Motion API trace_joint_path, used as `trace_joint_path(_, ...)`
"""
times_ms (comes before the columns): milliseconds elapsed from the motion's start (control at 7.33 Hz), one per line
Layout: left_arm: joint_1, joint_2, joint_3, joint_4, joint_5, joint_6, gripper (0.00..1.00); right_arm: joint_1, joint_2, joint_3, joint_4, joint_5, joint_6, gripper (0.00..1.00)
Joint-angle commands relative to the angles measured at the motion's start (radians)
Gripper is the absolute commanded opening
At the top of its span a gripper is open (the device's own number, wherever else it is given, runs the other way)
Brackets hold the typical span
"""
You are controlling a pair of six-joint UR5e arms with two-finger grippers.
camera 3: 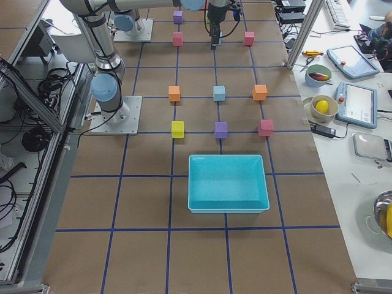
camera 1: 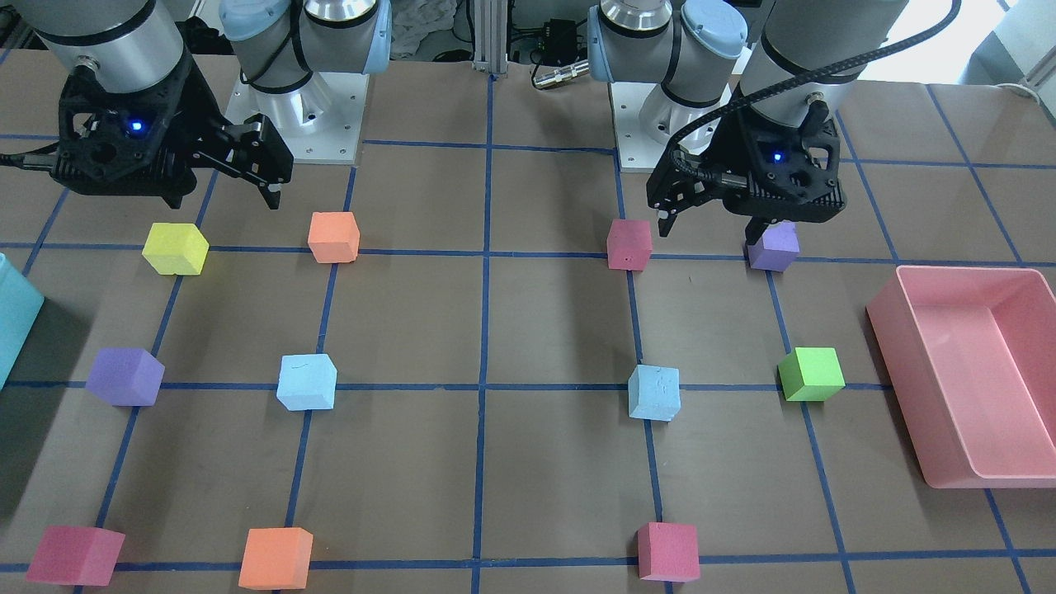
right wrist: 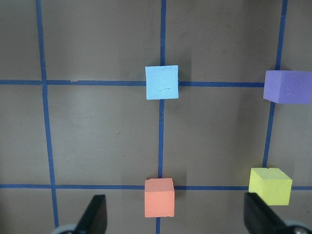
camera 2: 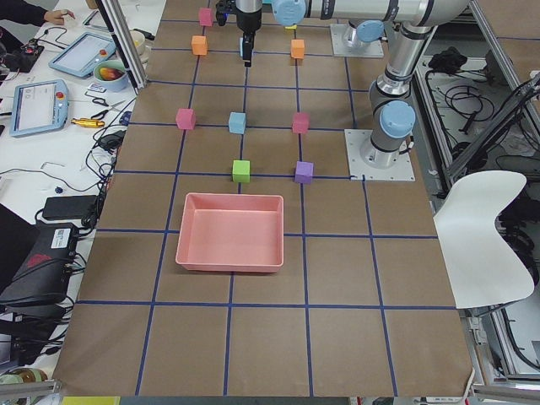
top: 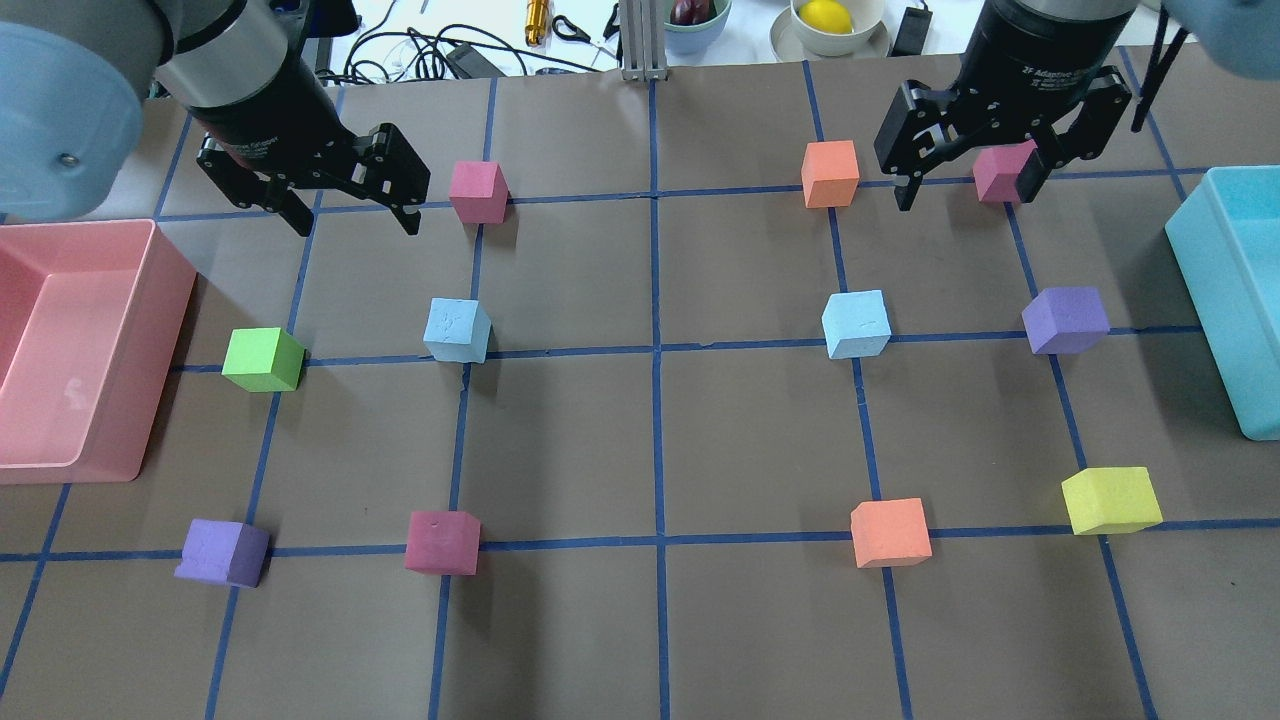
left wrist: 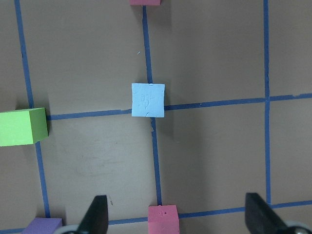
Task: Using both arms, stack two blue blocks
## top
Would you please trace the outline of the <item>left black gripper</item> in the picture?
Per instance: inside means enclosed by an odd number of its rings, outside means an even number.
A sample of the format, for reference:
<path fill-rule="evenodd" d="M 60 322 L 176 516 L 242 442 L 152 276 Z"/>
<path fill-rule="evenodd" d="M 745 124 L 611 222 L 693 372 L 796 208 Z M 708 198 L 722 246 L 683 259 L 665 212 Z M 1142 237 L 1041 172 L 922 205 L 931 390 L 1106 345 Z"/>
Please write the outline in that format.
<path fill-rule="evenodd" d="M 388 208 L 406 234 L 420 232 L 430 183 L 422 159 L 392 123 L 366 135 L 343 126 L 300 56 L 250 97 L 197 108 L 196 120 L 207 133 L 197 167 L 238 208 L 261 208 L 306 237 L 315 217 L 297 193 L 340 191 Z"/>

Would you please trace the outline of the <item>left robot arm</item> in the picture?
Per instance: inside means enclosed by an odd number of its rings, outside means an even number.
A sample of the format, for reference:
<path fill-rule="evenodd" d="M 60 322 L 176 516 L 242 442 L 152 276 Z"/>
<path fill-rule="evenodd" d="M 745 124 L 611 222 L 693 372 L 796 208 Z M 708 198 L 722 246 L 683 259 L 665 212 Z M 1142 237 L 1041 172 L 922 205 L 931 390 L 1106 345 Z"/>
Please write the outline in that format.
<path fill-rule="evenodd" d="M 3 3 L 3 211 L 99 208 L 159 85 L 205 128 L 198 167 L 233 205 L 307 234 L 300 191 L 335 190 L 416 234 L 429 169 L 390 123 L 347 129 L 303 56 L 306 41 L 357 26 L 349 1 Z"/>

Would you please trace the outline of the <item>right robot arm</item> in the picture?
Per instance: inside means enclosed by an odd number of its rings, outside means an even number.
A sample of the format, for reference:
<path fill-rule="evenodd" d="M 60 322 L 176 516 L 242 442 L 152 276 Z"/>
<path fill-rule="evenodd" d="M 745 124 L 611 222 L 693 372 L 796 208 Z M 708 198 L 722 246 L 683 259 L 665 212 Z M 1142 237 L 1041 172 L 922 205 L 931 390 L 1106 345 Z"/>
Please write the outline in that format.
<path fill-rule="evenodd" d="M 904 81 L 876 136 L 899 209 L 913 206 L 934 168 L 972 149 L 1033 142 L 1015 178 L 1023 202 L 1051 172 L 1097 158 L 1133 97 L 1106 59 L 1135 10 L 1134 1 L 984 3 L 955 81 L 946 88 Z M 1275 1 L 1166 1 L 1134 129 L 1187 36 L 1235 76 L 1277 78 Z"/>

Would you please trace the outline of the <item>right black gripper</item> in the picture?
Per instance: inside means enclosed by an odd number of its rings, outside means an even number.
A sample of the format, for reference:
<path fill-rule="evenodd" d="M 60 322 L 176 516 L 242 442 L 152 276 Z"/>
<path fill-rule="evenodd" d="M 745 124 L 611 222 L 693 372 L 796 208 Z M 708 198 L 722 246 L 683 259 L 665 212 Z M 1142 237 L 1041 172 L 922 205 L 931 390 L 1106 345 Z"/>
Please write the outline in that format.
<path fill-rule="evenodd" d="M 1092 160 L 1114 136 L 1132 91 L 1106 64 L 1124 20 L 978 20 L 945 88 L 905 79 L 876 136 L 879 169 L 910 211 L 924 178 L 969 149 L 1020 143 L 1020 204 L 1070 160 Z"/>

